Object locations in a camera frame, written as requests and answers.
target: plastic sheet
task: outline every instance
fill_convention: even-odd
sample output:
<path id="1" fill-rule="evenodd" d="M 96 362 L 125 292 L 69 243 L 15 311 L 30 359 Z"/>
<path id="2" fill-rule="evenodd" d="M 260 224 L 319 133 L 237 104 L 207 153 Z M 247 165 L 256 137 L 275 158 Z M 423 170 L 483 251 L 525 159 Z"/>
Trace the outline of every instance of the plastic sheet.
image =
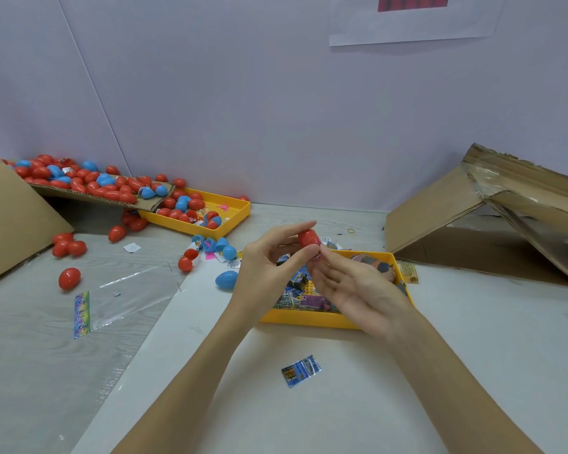
<path id="1" fill-rule="evenodd" d="M 179 290 L 181 280 L 180 272 L 169 266 L 145 266 L 129 276 L 77 295 L 74 337 L 169 300 Z"/>

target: white wall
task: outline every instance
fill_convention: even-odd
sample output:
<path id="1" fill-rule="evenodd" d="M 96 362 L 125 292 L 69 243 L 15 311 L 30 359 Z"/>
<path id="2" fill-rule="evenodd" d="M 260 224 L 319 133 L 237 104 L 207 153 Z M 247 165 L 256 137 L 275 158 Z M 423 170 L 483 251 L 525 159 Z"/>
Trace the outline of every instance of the white wall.
<path id="1" fill-rule="evenodd" d="M 0 0 L 0 155 L 126 164 L 59 0 Z"/>
<path id="2" fill-rule="evenodd" d="M 568 0 L 507 0 L 492 38 L 345 48 L 328 48 L 329 0 L 60 1 L 135 174 L 182 174 L 267 203 L 385 210 L 472 142 L 568 174 Z M 14 47 L 11 28 L 1 26 L 0 50 Z M 73 68 L 47 65 L 42 84 L 83 75 Z M 21 75 L 0 88 L 28 96 L 19 113 L 0 108 L 9 130 L 29 126 L 16 142 L 64 140 L 53 132 L 85 124 L 89 145 L 106 143 L 82 78 L 55 101 L 39 74 Z"/>

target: yellow tray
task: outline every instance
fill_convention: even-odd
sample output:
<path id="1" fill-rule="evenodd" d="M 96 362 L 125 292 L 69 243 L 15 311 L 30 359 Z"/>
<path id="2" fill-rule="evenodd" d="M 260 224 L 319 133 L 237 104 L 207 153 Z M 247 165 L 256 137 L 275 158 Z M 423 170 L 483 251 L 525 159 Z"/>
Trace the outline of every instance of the yellow tray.
<path id="1" fill-rule="evenodd" d="M 240 222 L 244 218 L 250 215 L 250 202 L 248 201 L 235 199 L 233 197 L 221 196 L 220 194 L 213 194 L 212 192 L 199 191 L 197 189 L 185 188 L 185 190 L 189 193 L 199 192 L 200 194 L 202 194 L 202 198 L 206 203 L 206 208 L 218 213 L 221 219 L 224 220 L 223 224 L 221 224 L 221 226 L 219 226 L 217 229 L 207 229 L 203 226 L 198 226 L 197 224 L 186 223 L 184 221 L 165 217 L 163 215 L 158 215 L 157 213 L 153 212 L 139 210 L 139 214 L 141 215 L 141 217 L 147 219 L 147 221 L 149 221 L 150 223 L 181 231 L 192 236 L 198 234 L 206 238 L 212 237 L 215 240 L 218 240 L 221 237 L 225 236 L 225 234 L 227 234 L 238 224 L 240 224 Z M 228 209 L 223 210 L 221 207 L 219 207 L 220 205 L 227 205 Z"/>
<path id="2" fill-rule="evenodd" d="M 385 252 L 362 252 L 356 250 L 335 250 L 339 255 L 345 258 L 351 258 L 358 253 L 365 253 L 373 258 L 384 261 L 389 265 L 393 265 L 395 269 L 396 284 L 404 284 L 404 278 L 401 274 L 400 267 L 398 267 L 395 257 L 392 253 Z M 408 286 L 406 286 L 406 293 L 408 294 L 408 301 L 414 306 Z M 313 312 L 313 311 L 299 311 L 289 309 L 270 309 L 268 313 L 261 319 L 263 323 L 287 323 L 290 325 L 305 325 L 305 326 L 323 326 L 328 328 L 344 328 L 348 330 L 359 330 L 356 325 L 347 320 L 342 313 L 331 312 Z"/>

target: right hand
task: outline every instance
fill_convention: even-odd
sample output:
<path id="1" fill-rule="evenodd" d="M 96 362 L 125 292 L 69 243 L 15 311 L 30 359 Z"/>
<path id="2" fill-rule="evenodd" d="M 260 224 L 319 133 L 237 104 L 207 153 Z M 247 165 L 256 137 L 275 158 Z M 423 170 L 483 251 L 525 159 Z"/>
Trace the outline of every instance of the right hand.
<path id="1" fill-rule="evenodd" d="M 414 312 L 409 299 L 375 267 L 347 259 L 325 245 L 307 263 L 320 295 L 369 335 L 389 340 L 398 320 Z"/>

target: white paper sheet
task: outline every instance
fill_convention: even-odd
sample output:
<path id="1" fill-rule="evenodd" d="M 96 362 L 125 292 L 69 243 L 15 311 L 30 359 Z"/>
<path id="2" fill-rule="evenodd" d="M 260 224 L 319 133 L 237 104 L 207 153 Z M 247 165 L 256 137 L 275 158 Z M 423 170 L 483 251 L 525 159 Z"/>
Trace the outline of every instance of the white paper sheet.
<path id="1" fill-rule="evenodd" d="M 505 0 L 447 0 L 444 7 L 406 9 L 433 2 L 331 0 L 329 45 L 488 37 L 494 35 L 505 4 Z"/>

